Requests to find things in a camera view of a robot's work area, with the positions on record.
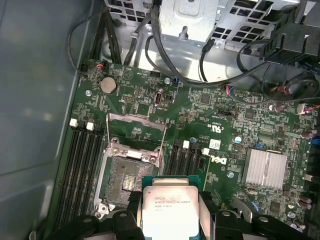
wire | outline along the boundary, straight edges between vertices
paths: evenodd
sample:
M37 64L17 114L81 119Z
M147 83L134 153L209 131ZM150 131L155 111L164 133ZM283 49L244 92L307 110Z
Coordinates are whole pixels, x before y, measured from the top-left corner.
M252 41L249 42L248 44L244 45L240 51L238 52L238 54L236 55L236 65L238 66L238 68L240 69L241 72L245 73L246 71L248 71L248 69L243 65L242 61L241 61L241 54L242 52L253 46L253 45L258 45L258 44L267 44L269 42L269 40L256 40L256 41ZM254 74L251 74L250 77L252 77L253 79L255 79L257 82L259 82L259 85L261 85L261 80L259 77L257 77Z
M145 25L147 25L151 20L151 15L148 14L143 20L142 22L139 24L139 26L136 28L136 30L134 31L137 34L137 37L139 37L139 33L141 32L141 30L144 28ZM124 63L123 65L128 66L131 62L131 59L135 53L136 47L137 47L137 43L138 43L138 39L133 37L131 40L131 44L130 44L130 48L129 51L124 59Z
M72 27L70 28L69 32L68 32L68 36L67 36L67 46L66 46L68 58L69 58L69 61L70 61L71 65L72 65L73 69L74 69L77 73L79 73L79 74L81 74L81 75L85 75L85 76L86 76L86 75L89 75L89 74L93 73L93 72L96 70L96 68L90 69L89 71L81 71L81 70L76 66L76 64L75 64L75 62L74 62L74 59L73 59L73 57L72 57L72 54L71 54L71 37L72 37L72 34L73 34L73 32L75 31L75 29L76 29L77 27L79 27L80 25L82 25L82 24L90 21L91 19L94 19L94 18L99 17L101 14L105 13L107 10L108 10L108 8L106 7L106 8L104 8L104 9L102 9L101 11L97 12L96 14L91 15L91 16L83 19L82 21L80 21L80 22L78 22L77 24L75 24L74 26L72 26Z
M144 48L144 53L145 53L145 58L148 60L148 62L152 65L152 67L154 69L156 69L157 71L159 71L160 73L167 75L168 77L174 78L175 76L170 73L167 72L166 70L163 70L162 68L160 68L159 66L157 66L150 58L149 54L148 54L148 50L149 50L149 46L150 46L150 41L151 39L153 39L154 36L149 36L146 41L145 41L145 48Z
M168 68L171 70L171 72L178 77L179 81L181 81L183 84L192 87L192 88L211 88L211 87L216 87L219 85L225 85L225 84L230 84L237 82L250 74L254 73L255 71L263 68L264 66L268 65L268 62L263 62L258 66L255 66L254 68L248 70L245 73L242 73L238 76L225 79L219 82L192 82L189 81L187 82L184 77L179 73L179 71L176 69L176 67L173 65L171 62L170 58L168 57L164 46L162 45L161 42L161 36L160 36L160 25L159 25L159 6L155 5L151 11L151 26L152 26L152 33L155 41L155 45L159 51L159 54L161 58L163 59L164 63L168 66Z
M110 14L110 11L107 11L105 14L106 18L106 31L108 34L108 40L109 40L109 46L110 46L110 51L114 49L114 55L115 55L115 61L112 61L115 64L121 64L121 53L120 53L120 48L119 48L119 43L117 39L117 35L115 32L115 28L113 25L113 20Z

gray case wall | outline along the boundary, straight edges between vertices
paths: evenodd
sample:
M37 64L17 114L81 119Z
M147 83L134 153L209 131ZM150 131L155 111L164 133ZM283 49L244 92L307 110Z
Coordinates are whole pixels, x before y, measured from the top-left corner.
M0 239L26 239L48 211L64 123L78 78L68 62L72 24L98 0L0 0ZM96 24L74 32L77 60Z

motherboard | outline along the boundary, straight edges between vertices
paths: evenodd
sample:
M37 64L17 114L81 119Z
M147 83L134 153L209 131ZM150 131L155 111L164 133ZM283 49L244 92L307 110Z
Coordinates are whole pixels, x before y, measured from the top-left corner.
M88 60L86 67L97 64ZM241 90L234 96L263 100ZM302 226L312 204L304 184L318 113L298 110L298 103L239 103L222 86L191 88L118 64L82 76L50 230L81 214L102 219L108 210L125 208L130 193L141 190L142 176L156 175L198 175L199 191L210 192L221 209L235 208L238 199L259 214Z

silver heatsink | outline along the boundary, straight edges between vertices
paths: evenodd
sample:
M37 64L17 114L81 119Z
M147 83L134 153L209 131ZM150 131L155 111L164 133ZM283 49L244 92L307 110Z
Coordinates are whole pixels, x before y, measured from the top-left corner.
M248 149L242 183L281 190L287 156L257 149Z

mounting screw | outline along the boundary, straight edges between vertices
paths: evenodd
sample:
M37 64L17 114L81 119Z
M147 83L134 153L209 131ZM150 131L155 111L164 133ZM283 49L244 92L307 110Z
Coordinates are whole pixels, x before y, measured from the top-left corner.
M154 164L157 161L157 159L154 156L152 156L152 157L150 157L149 161L151 164Z
M232 179L232 178L235 176L235 174L234 174L233 171L229 171L229 172L226 174L226 176L227 176L228 178Z
M266 218L266 217L264 217L264 216L259 217L259 220L260 220L261 222L264 222L264 223L269 222L268 218Z
M119 148L114 148L113 150L112 150L112 154L119 154Z
M225 216L225 217L230 217L231 214L228 211L223 211L222 215Z
M90 97L92 95L92 91L90 91L90 90L85 91L85 95L87 97Z
M166 77L166 78L164 79L164 83L165 83L165 84L170 84L170 83L171 83L171 78L170 78L170 77Z
M214 43L214 47L216 48L216 49L219 49L220 48L220 42L218 42L218 41L216 41L215 43Z

